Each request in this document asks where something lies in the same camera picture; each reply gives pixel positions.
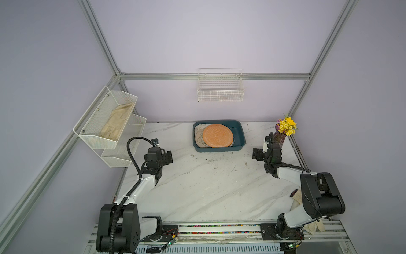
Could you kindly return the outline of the teal plastic storage box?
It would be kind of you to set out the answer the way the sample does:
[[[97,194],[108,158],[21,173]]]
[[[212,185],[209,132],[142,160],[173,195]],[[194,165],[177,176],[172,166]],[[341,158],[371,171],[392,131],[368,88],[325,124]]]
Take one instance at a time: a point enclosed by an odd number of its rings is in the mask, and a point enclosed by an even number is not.
[[[222,124],[228,127],[234,137],[233,143],[227,148],[211,148],[211,147],[199,147],[197,143],[196,134],[198,132],[198,127],[201,125],[210,125],[210,124]],[[192,144],[197,152],[232,152],[240,151],[246,144],[246,139],[242,125],[239,121],[236,120],[204,120],[198,121],[192,126]]]

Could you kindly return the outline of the green white flower bunny coaster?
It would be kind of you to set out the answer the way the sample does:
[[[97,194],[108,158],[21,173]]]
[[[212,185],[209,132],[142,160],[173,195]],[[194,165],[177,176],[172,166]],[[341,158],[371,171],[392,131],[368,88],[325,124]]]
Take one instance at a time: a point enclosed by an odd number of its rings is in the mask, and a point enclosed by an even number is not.
[[[210,124],[199,124],[194,127],[195,143],[199,148],[209,148],[203,139],[203,132],[208,126]]]

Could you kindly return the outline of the orange woven round coaster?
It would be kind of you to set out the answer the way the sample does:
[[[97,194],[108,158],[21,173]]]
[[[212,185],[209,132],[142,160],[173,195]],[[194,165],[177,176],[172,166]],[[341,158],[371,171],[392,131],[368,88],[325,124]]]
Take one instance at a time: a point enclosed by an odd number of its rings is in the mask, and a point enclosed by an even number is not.
[[[233,144],[232,131],[222,124],[211,124],[202,134],[203,141],[211,148],[226,148]]]

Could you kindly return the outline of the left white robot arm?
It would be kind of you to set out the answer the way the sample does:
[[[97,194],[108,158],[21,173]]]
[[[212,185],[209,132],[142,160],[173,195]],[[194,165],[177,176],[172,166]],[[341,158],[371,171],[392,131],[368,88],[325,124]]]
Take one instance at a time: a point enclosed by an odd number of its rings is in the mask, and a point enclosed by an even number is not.
[[[135,140],[144,140],[151,145],[141,166],[130,149]],[[158,139],[144,137],[130,138],[126,150],[139,178],[120,199],[101,208],[95,243],[99,253],[134,254],[141,240],[158,241],[163,237],[161,217],[140,216],[137,203],[155,188],[162,177],[163,167],[173,163],[172,152],[161,148]]]

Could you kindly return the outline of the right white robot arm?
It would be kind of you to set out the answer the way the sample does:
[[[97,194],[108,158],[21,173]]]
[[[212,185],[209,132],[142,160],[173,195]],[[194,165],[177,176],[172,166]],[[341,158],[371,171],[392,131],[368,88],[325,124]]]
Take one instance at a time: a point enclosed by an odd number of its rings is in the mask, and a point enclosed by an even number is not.
[[[253,159],[264,162],[266,173],[277,179],[299,186],[302,203],[287,213],[281,213],[272,230],[276,239],[289,239],[302,226],[323,217],[345,212],[345,203],[332,174],[314,173],[310,169],[282,162],[282,148],[274,140],[274,133],[264,138],[263,148],[253,149]]]

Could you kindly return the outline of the yellow flower bunch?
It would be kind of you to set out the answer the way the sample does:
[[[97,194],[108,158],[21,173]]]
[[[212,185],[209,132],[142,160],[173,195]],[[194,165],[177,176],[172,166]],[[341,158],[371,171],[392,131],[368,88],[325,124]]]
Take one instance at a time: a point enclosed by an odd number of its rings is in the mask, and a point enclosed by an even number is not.
[[[298,130],[298,124],[291,118],[290,115],[286,114],[283,119],[279,119],[276,124],[276,130],[286,136],[291,136]]]

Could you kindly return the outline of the beige cloth in shelf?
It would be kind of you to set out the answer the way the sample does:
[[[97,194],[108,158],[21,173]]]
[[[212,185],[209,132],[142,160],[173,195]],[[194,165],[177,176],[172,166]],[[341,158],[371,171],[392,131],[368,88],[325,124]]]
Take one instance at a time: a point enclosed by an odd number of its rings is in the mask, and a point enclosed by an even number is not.
[[[105,139],[118,141],[125,124],[133,111],[135,103],[121,104],[116,107],[107,123],[103,126],[99,136]]]

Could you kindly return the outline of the white mesh two-tier shelf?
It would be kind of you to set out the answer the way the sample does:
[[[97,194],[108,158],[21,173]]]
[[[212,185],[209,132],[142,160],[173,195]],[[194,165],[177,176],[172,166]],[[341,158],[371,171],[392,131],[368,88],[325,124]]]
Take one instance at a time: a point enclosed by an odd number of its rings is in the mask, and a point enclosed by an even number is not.
[[[147,119],[135,113],[137,96],[105,86],[73,128],[81,139],[110,168],[132,163],[126,144],[141,136]]]

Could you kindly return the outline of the cream work gloves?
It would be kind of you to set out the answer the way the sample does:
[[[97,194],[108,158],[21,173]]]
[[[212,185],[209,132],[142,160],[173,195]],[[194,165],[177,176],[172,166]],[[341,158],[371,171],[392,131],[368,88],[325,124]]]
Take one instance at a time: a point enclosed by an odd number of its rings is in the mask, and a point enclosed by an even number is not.
[[[296,207],[302,204],[302,193],[300,189],[295,189],[290,197],[294,200],[293,204],[291,206],[291,211],[293,211]],[[306,232],[308,232],[311,235],[315,235],[316,232],[325,232],[325,225],[323,224],[322,220],[319,219],[318,221],[311,222],[309,224],[306,224],[302,227]]]

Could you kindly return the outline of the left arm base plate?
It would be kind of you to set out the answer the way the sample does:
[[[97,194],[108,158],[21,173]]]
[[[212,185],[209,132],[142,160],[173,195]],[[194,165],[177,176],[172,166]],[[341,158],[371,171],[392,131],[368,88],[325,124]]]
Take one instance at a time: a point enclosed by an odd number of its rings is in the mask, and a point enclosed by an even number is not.
[[[176,224],[164,224],[151,235],[143,239],[144,242],[168,242],[172,236],[178,234],[179,226]]]

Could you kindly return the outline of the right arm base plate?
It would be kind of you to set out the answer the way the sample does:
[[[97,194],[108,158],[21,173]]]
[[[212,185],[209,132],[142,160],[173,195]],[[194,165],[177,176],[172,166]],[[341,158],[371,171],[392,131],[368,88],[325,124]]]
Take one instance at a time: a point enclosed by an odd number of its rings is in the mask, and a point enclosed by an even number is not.
[[[276,223],[261,223],[260,231],[263,240],[302,240],[301,228],[290,228],[284,219],[284,213],[278,216]]]

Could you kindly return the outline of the aluminium mounting rail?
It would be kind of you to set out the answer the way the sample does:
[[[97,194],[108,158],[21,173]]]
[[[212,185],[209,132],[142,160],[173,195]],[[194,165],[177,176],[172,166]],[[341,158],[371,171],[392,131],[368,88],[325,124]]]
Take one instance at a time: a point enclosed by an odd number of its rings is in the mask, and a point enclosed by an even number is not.
[[[219,222],[219,223],[175,223],[179,226],[177,237],[181,243],[245,243],[245,242],[341,242],[350,241],[342,223],[339,220],[322,220],[325,232],[316,232],[311,235],[303,228],[302,240],[263,240],[260,224],[275,223],[274,221],[260,222]],[[167,242],[144,242],[141,243],[167,243]]]

